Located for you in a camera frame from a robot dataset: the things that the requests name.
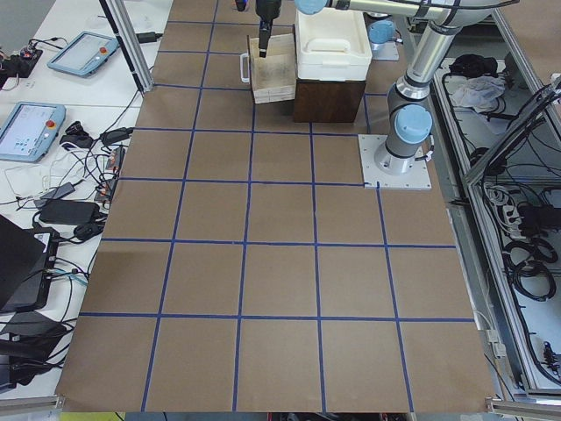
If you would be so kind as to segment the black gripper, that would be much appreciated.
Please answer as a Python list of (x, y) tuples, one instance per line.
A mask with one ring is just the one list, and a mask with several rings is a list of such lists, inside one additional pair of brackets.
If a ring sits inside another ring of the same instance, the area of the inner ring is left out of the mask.
[(261, 19), (259, 23), (259, 57), (266, 58), (272, 31), (271, 20), (279, 17), (281, 0), (256, 0), (255, 9)]

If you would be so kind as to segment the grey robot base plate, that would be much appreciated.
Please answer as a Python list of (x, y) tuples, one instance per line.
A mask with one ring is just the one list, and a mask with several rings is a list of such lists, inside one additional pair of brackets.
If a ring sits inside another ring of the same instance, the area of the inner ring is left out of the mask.
[(359, 156), (366, 189), (431, 190), (428, 164), (423, 150), (415, 156), (396, 158), (386, 148), (387, 135), (360, 134)]

